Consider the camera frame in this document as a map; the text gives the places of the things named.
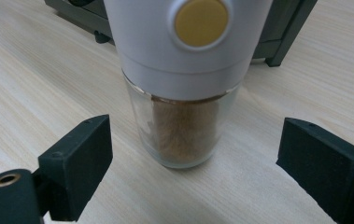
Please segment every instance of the wood grain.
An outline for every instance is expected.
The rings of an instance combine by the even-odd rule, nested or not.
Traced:
[[[101,114],[114,161],[78,223],[333,223],[275,162],[285,117],[354,145],[354,1],[319,1],[280,67],[253,62],[218,151],[176,171],[142,148],[113,46],[43,1],[0,0],[0,173],[34,171],[37,156]]]

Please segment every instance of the brass insert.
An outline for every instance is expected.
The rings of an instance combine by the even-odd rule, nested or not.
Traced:
[[[19,181],[20,174],[7,174],[0,177],[0,188],[12,185]]]

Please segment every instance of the brown powder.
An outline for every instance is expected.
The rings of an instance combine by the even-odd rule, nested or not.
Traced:
[[[218,97],[203,101],[165,101],[152,97],[152,132],[160,157],[176,164],[206,157],[218,141]]]

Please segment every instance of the glass jar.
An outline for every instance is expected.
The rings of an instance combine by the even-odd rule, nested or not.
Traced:
[[[190,168],[211,157],[237,87],[204,100],[175,101],[151,95],[125,80],[142,144],[157,162]]]

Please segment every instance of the yellow button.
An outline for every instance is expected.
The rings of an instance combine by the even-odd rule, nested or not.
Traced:
[[[220,0],[190,0],[175,19],[179,39],[193,47],[215,42],[226,29],[228,11]]]

